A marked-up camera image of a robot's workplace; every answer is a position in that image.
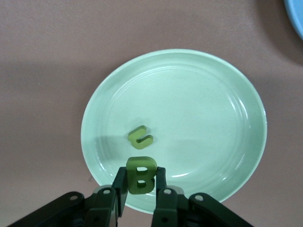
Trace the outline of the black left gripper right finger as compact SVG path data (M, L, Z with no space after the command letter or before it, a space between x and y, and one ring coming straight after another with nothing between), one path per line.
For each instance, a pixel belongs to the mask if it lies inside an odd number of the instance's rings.
M236 213L206 193L186 198L180 187L168 186L166 169L157 168L153 227L250 227Z

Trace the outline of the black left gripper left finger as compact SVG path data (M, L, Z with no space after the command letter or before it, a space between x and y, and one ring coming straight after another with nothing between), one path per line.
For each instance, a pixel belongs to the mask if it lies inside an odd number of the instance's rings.
M85 198L68 192L11 227L116 227L128 194L126 168L121 167L111 185L99 186Z

